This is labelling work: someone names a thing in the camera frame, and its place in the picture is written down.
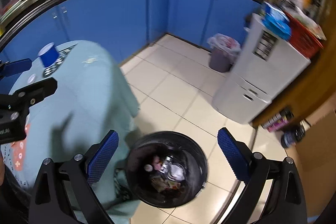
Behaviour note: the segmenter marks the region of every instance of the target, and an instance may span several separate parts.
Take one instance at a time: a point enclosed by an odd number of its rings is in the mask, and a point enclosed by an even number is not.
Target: person's hand
[[[4,178],[5,178],[5,163],[3,162],[2,153],[0,151],[0,186],[2,185]]]

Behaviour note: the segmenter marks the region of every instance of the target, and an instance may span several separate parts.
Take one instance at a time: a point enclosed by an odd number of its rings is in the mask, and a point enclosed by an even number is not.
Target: plastic bag
[[[232,64],[236,61],[241,51],[240,44],[237,40],[221,33],[215,34],[213,37],[210,37],[207,43],[210,45],[210,48],[216,47],[222,50],[224,56],[229,58]]]

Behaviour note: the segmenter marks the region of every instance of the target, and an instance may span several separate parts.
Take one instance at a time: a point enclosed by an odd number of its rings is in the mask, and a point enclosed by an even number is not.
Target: textured blue pad
[[[217,141],[238,180],[247,183],[250,180],[249,164],[236,146],[236,140],[226,128],[218,131]]]
[[[90,163],[87,165],[87,182],[91,186],[98,182],[110,162],[114,152],[118,148],[119,136],[118,133],[113,133],[107,138],[105,143],[101,145],[97,153],[93,156]]]

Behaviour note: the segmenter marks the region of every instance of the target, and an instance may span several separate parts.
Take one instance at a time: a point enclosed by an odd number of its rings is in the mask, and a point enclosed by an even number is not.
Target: refrigerator door
[[[217,90],[212,107],[229,119],[245,124],[258,115],[270,102],[265,102],[228,78]]]
[[[249,35],[232,72],[274,98],[309,63],[290,43],[267,30],[260,16],[253,14]]]

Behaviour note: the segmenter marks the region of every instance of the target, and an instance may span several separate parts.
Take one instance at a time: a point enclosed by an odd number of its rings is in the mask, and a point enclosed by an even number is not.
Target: red plastic basket
[[[320,41],[300,21],[285,12],[289,19],[292,36],[289,43],[304,57],[312,58],[321,48]]]

